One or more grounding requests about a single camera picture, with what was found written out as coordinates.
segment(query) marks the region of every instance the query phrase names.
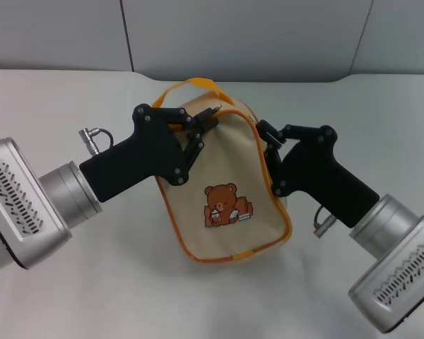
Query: robotic arm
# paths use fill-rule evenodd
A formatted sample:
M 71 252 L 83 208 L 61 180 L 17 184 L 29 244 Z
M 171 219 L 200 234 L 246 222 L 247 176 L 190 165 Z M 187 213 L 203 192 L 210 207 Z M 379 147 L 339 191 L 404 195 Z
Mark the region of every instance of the robotic arm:
M 147 177 L 185 184 L 205 146 L 201 136 L 218 124 L 213 114 L 219 109 L 191 117 L 183 108 L 139 105 L 132 116 L 135 132 L 128 139 L 117 145 L 111 140 L 111 147 L 100 152 L 93 140 L 99 130 L 84 129 L 79 133 L 92 158 L 80 168 L 70 162 L 39 179 L 13 140 L 0 140 L 0 268 L 12 261 L 27 269 L 34 266 L 71 237 L 72 227 L 99 213 L 99 202 Z M 187 132 L 185 149 L 170 124 Z M 277 131 L 263 120 L 257 129 L 267 142 L 264 156 L 273 193 L 308 193 L 331 213 L 322 224 L 314 223 L 318 237 L 339 219 L 377 259 L 349 296 L 379 331 L 395 329 L 424 301 L 424 216 L 389 195 L 380 200 L 340 166 L 333 156 L 337 134 L 330 126 L 287 125 Z M 298 142 L 281 160 L 278 149 L 288 138 Z

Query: gray wall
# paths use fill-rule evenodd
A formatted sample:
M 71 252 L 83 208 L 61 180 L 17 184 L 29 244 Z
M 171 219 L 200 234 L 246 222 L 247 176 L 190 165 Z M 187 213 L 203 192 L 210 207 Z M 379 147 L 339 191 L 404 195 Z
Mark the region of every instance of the gray wall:
M 0 0 L 0 69 L 130 71 L 118 0 Z
M 0 0 L 0 69 L 218 81 L 424 73 L 424 0 Z

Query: metal cylinder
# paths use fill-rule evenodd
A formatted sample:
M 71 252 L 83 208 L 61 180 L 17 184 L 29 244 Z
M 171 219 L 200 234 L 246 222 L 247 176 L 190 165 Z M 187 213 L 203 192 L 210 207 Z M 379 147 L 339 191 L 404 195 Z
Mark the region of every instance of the metal cylinder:
M 380 260 L 419 221 L 420 218 L 415 213 L 387 194 L 353 228 L 350 236 Z
M 69 228 L 102 211 L 98 200 L 73 162 L 47 173 L 40 181 Z
M 82 130 L 78 131 L 78 134 L 80 134 L 80 137 L 82 138 L 83 142 L 85 143 L 86 149 L 88 150 L 88 152 L 91 155 L 94 156 L 94 155 L 99 154 L 100 151 L 99 151 L 99 148 L 96 145 L 96 143 L 93 141 L 93 138 L 92 138 L 93 134 L 91 132 L 92 131 L 90 131 L 88 129 L 82 129 Z

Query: brown bear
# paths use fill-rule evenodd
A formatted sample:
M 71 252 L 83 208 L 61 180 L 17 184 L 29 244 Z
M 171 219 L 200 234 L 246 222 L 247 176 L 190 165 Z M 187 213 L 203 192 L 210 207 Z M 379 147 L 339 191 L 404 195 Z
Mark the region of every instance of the brown bear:
M 206 227 L 229 225 L 253 215 L 253 205 L 244 196 L 237 197 L 234 184 L 207 186 L 207 206 L 204 206 Z

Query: orange trim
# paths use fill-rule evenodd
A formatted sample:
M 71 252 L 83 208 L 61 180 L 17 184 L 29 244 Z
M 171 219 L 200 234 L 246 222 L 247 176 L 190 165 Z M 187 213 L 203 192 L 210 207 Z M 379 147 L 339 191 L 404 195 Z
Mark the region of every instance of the orange trim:
M 280 214 L 283 216 L 283 219 L 284 219 L 285 224 L 286 224 L 286 231 L 284 232 L 284 234 L 279 239 L 277 239 L 273 242 L 269 242 L 268 244 L 262 245 L 260 247 L 257 247 L 255 249 L 248 251 L 248 252 L 245 252 L 243 254 L 238 254 L 238 255 L 235 255 L 235 256 L 227 256 L 225 258 L 217 258 L 217 259 L 200 259 L 200 258 L 197 258 L 192 253 L 190 253 L 190 251 L 185 246 L 184 240 L 182 239 L 180 231 L 177 227 L 175 217 L 172 214 L 170 204 L 168 203 L 167 196 L 165 195 L 165 191 L 163 190 L 163 187 L 160 184 L 159 178 L 156 177 L 155 180 L 157 181 L 158 187 L 159 187 L 160 192 L 163 196 L 163 200 L 164 200 L 165 205 L 167 207 L 168 215 L 170 216 L 172 226 L 175 229 L 177 239 L 179 240 L 179 243 L 181 244 L 181 247 L 184 250 L 184 252 L 190 258 L 192 258 L 195 261 L 198 261 L 199 263 L 225 263 L 227 261 L 241 260 L 241 259 L 247 258 L 247 257 L 255 254 L 256 252 L 263 251 L 263 250 L 265 250 L 265 249 L 267 249 L 267 248 L 269 248 L 269 247 L 271 247 L 271 246 L 273 246 L 273 245 L 275 245 L 275 244 L 277 244 L 281 241 L 286 242 L 286 241 L 289 240 L 290 236 L 292 235 L 292 223 L 290 221 L 289 215 L 287 214 L 284 206 L 281 204 L 279 199 L 276 196 L 274 196 L 274 194 L 271 191 L 271 180 L 270 180 L 270 176 L 269 176 L 269 171 L 267 170 L 267 166 L 266 166 L 265 159 L 264 159 L 264 150 L 262 149 L 262 143 L 261 143 L 261 140 L 259 139 L 259 134 L 256 130 L 256 126 L 252 123 L 252 121 L 249 119 L 249 117 L 245 113 L 241 112 L 238 109 L 224 109 L 222 111 L 218 111 L 214 115 L 214 117 L 219 118 L 219 117 L 221 117 L 225 114 L 237 114 L 237 115 L 241 116 L 252 128 L 253 134 L 256 137 L 257 150 L 258 150 L 258 153 L 259 153 L 259 160 L 260 160 L 260 163 L 261 163 L 264 181 L 266 183 L 266 188 L 267 188 L 268 193 L 270 194 L 272 201 L 275 203 L 277 209 L 280 211 Z M 181 129 L 178 129 L 179 125 L 173 125 L 172 127 L 173 127 L 174 131 L 180 131 L 181 130 Z
M 167 96 L 168 92 L 171 90 L 174 90 L 175 88 L 181 87 L 182 85 L 185 85 L 186 83 L 191 83 L 197 87 L 205 88 L 207 90 L 213 90 L 218 93 L 218 96 L 220 100 L 227 102 L 228 104 L 234 106 L 234 102 L 232 101 L 231 97 L 225 93 L 224 90 L 218 87 L 216 83 L 214 83 L 211 79 L 206 78 L 191 78 L 188 79 L 182 83 L 176 83 L 173 86 L 169 87 L 165 92 L 162 93 L 162 95 L 152 104 L 152 107 L 159 108 L 163 104 L 163 100 L 165 100 L 165 97 Z
M 243 101 L 240 100 L 240 102 L 249 110 L 249 112 L 253 115 L 254 119 L 256 120 L 256 123 L 258 123 L 259 119 L 257 119 L 257 116 L 253 112 L 253 110 L 251 108 L 249 108 L 249 106 L 247 104 L 245 104 Z

